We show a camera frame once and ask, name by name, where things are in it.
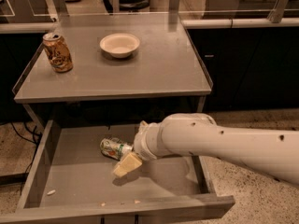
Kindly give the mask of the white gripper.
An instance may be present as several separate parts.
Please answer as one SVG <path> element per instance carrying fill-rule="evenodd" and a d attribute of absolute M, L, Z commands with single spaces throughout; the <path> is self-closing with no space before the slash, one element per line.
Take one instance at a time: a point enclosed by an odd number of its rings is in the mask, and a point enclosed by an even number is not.
<path fill-rule="evenodd" d="M 147 123 L 142 120 L 135 135 L 134 152 L 128 152 L 122 156 L 113 168 L 113 175 L 121 178 L 140 167 L 142 160 L 152 161 L 164 156 L 165 149 L 161 146 L 161 128 L 160 123 Z"/>

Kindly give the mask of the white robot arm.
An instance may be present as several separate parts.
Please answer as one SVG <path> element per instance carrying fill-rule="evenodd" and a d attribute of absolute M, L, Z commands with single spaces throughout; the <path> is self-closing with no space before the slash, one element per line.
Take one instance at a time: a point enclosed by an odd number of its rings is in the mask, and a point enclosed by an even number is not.
<path fill-rule="evenodd" d="M 133 150 L 115 165 L 123 177 L 142 165 L 170 156 L 208 156 L 299 185 L 299 132 L 219 126 L 207 114 L 174 114 L 160 123 L 141 122 Z"/>

